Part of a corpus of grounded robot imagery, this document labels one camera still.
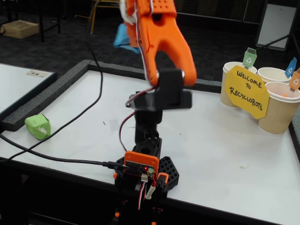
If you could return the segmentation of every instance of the white board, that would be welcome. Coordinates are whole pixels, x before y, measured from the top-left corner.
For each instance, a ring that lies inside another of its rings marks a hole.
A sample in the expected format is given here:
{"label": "white board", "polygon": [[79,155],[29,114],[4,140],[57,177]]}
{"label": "white board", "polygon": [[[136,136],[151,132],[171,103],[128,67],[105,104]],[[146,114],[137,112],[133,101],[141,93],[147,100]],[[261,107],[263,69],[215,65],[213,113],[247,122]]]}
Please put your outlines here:
{"label": "white board", "polygon": [[[266,45],[290,33],[296,8],[268,4],[257,45]],[[270,45],[285,50],[287,38]]]}
{"label": "white board", "polygon": [[[100,74],[88,71],[42,113],[52,132],[96,100]],[[116,161],[125,151],[119,142],[119,125],[132,113],[128,97],[149,88],[146,81],[104,74],[100,101],[81,118],[34,150],[53,157]],[[180,175],[168,197],[278,224],[298,225],[300,164],[289,131],[269,135],[241,110],[224,107],[220,94],[193,91],[193,108],[165,111],[158,132],[163,139],[161,157],[169,156]],[[3,132],[7,138],[30,147],[38,142],[22,127]],[[122,130],[127,149],[135,145],[135,119]],[[0,156],[19,149],[0,139]],[[113,170],[98,165],[49,161],[29,153],[20,162],[44,166],[114,184]]]}
{"label": "white board", "polygon": [[0,64],[0,114],[52,74]]}

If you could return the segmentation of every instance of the paper cup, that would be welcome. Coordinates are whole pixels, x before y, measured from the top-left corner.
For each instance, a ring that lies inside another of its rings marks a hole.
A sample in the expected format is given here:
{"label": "paper cup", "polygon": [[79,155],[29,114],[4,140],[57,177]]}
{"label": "paper cup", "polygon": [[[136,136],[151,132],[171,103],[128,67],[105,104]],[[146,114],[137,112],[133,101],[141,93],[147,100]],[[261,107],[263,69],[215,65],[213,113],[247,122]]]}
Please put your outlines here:
{"label": "paper cup", "polygon": [[[244,67],[242,62],[228,62],[223,67],[221,102],[226,106],[230,106],[230,107],[233,107],[233,108],[238,108],[236,105],[232,104],[230,98],[227,96],[227,93],[225,91],[226,75],[227,75],[228,71],[231,70],[235,66]],[[255,67],[250,67],[249,70],[254,74],[257,73],[257,69]]]}
{"label": "paper cup", "polygon": [[270,101],[267,114],[259,120],[258,126],[268,133],[280,135],[288,129],[297,112],[300,105],[300,91],[292,92],[289,84],[282,82],[268,82],[266,87]]}
{"label": "paper cup", "polygon": [[287,78],[284,70],[272,68],[272,67],[260,68],[257,74],[262,78],[262,81],[264,81],[265,83],[274,82],[274,81],[290,83],[292,78],[292,77]]}

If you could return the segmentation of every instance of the cardboard box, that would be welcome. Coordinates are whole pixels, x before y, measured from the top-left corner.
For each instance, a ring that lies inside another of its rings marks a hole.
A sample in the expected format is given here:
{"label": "cardboard box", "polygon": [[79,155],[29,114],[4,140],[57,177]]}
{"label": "cardboard box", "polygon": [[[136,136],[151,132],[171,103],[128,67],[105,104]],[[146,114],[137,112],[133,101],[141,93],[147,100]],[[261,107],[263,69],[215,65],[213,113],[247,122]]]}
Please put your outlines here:
{"label": "cardboard box", "polygon": [[18,20],[1,26],[0,33],[13,38],[26,38],[39,33],[38,23]]}

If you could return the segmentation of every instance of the orange robot gripper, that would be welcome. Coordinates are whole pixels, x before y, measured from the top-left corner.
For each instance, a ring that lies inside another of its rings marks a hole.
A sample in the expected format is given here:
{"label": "orange robot gripper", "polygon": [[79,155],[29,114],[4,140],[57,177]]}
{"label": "orange robot gripper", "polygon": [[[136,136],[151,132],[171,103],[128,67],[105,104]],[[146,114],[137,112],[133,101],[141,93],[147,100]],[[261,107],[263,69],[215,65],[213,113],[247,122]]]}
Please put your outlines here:
{"label": "orange robot gripper", "polygon": [[[158,85],[155,56],[159,51],[165,52],[176,68],[184,71],[184,85],[193,86],[197,80],[197,72],[191,50],[176,23],[177,12],[174,1],[127,0],[128,15],[135,13],[135,2],[144,69],[152,86]],[[136,24],[126,23],[126,25],[131,46],[138,47]]]}

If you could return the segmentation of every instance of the carpet floor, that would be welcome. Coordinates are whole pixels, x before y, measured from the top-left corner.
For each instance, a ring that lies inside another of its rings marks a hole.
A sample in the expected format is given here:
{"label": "carpet floor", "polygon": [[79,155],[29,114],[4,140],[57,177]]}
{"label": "carpet floor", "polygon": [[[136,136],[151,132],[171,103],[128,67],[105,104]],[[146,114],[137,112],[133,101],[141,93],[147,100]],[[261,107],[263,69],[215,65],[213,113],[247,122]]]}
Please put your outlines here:
{"label": "carpet floor", "polygon": [[[113,47],[117,28],[122,22],[121,17],[116,13],[110,14],[109,11],[98,15],[92,35],[88,34],[86,19],[70,17],[61,20],[61,34],[58,34],[56,28],[47,31],[44,43],[39,34],[25,39],[0,36],[0,63],[53,71],[60,77],[80,61],[92,59],[85,44],[88,36],[98,61],[143,68],[139,54]],[[19,18],[38,23],[38,16],[35,14],[20,13]],[[5,15],[0,16],[0,23],[6,19]],[[44,16],[45,29],[54,23],[55,17]],[[255,34],[208,29],[208,26],[201,25],[195,27],[194,24],[179,27],[191,48],[200,79],[221,81],[223,65],[235,61],[248,47],[255,47]],[[286,57],[284,52],[262,49],[258,52],[255,67],[286,69],[293,56],[293,50]],[[156,62],[158,68],[174,67],[163,52],[157,54]]]}

